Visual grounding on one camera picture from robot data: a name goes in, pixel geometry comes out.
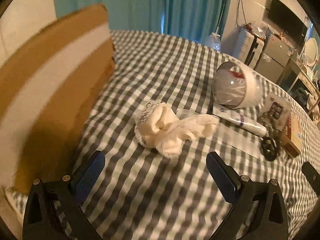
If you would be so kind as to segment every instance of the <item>cable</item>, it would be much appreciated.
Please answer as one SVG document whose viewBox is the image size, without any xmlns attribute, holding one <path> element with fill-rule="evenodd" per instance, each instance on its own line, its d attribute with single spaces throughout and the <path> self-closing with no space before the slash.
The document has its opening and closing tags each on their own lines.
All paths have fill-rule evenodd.
<svg viewBox="0 0 320 240">
<path fill-rule="evenodd" d="M 288 45 L 288 41 L 289 41 L 289 34 L 287 33 L 287 42 L 285 43 L 285 44 L 287 44 Z M 289 46 L 288 45 L 288 47 L 290 48 L 290 49 L 292 49 L 292 50 L 294 50 L 294 49 L 296 49 L 297 48 L 297 46 L 295 47 L 295 48 L 293 48 L 293 47 L 291 47 L 291 46 Z"/>
<path fill-rule="evenodd" d="M 244 22 L 245 22 L 245 24 L 242 24 L 241 26 L 240 26 L 239 23 L 238 23 L 238 20 L 239 20 L 239 6 L 240 6 L 240 2 L 241 2 L 243 18 L 244 18 Z M 238 27 L 238 28 L 244 28 L 244 27 L 246 27 L 246 26 L 248 25 L 248 24 L 247 24 L 247 20 L 245 19 L 245 15 L 244 15 L 244 9 L 243 9 L 243 2 L 242 2 L 242 0 L 238 0 L 237 13 L 236 13 L 236 24 L 237 24 L 237 27 Z"/>
<path fill-rule="evenodd" d="M 283 30 L 283 32 L 282 32 L 282 36 L 283 36 L 283 38 L 285 38 L 284 37 L 284 30 Z M 287 35 L 288 36 L 288 35 Z M 289 36 L 287 37 L 287 41 L 285 42 L 285 44 L 287 44 L 288 45 L 288 39 L 289 39 Z M 289 46 L 290 47 L 290 46 Z"/>
<path fill-rule="evenodd" d="M 306 20 L 308 20 L 308 27 L 307 27 L 307 29 L 309 29 L 309 28 L 310 28 L 310 19 L 309 19 L 308 16 L 305 16 L 305 17 L 304 17 L 303 24 L 306 22 Z"/>
</svg>

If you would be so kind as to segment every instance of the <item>white suitcase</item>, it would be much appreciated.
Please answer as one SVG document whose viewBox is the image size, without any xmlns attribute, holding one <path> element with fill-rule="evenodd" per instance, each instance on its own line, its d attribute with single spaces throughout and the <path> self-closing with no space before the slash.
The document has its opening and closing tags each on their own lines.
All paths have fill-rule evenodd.
<svg viewBox="0 0 320 240">
<path fill-rule="evenodd" d="M 242 30 L 239 33 L 232 56 L 245 63 L 250 68 L 254 68 L 260 57 L 263 46 L 264 42 L 262 40 L 248 31 Z"/>
</svg>

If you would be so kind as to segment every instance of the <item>gray refrigerator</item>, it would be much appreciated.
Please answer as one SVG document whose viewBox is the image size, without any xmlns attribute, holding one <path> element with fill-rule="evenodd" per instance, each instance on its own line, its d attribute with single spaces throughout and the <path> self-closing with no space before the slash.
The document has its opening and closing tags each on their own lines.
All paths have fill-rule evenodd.
<svg viewBox="0 0 320 240">
<path fill-rule="evenodd" d="M 289 46 L 271 34 L 254 70 L 276 83 L 288 63 L 290 54 Z"/>
</svg>

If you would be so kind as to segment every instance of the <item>cardboard box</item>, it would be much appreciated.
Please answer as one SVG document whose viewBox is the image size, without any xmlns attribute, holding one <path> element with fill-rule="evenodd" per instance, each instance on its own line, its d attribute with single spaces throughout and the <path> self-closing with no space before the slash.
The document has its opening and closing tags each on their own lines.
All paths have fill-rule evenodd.
<svg viewBox="0 0 320 240">
<path fill-rule="evenodd" d="M 84 122 L 114 69 L 103 5 L 58 19 L 0 69 L 0 184 L 70 174 Z"/>
<path fill-rule="evenodd" d="M 292 158 L 297 157 L 301 153 L 301 134 L 301 123 L 297 116 L 291 112 L 282 132 L 281 145 Z"/>
</svg>

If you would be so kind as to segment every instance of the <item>bed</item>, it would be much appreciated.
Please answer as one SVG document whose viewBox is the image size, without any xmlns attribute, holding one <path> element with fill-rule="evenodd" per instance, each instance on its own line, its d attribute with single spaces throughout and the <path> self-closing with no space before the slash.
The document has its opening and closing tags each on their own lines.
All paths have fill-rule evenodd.
<svg viewBox="0 0 320 240">
<path fill-rule="evenodd" d="M 217 67 L 236 61 L 183 38 L 140 31 L 113 31 L 116 69 L 99 95 L 84 126 L 78 166 L 96 149 L 106 166 L 82 209 L 104 239 L 208 239 L 230 205 L 224 201 L 205 166 L 206 154 L 216 151 L 238 174 L 252 180 L 278 180 L 292 238 L 317 201 L 301 172 L 309 161 L 320 171 L 320 133 L 303 109 L 280 87 L 259 74 L 261 104 L 240 109 L 257 118 L 269 91 L 287 97 L 302 124 L 302 154 L 283 153 L 274 162 L 254 158 L 215 138 L 186 141 L 176 160 L 138 144 L 134 121 L 149 100 L 168 102 L 172 109 L 211 113 L 212 79 Z M 252 134 L 234 127 L 245 137 Z M 60 217 L 66 227 L 70 228 Z M 245 221 L 242 231 L 250 219 Z"/>
</svg>

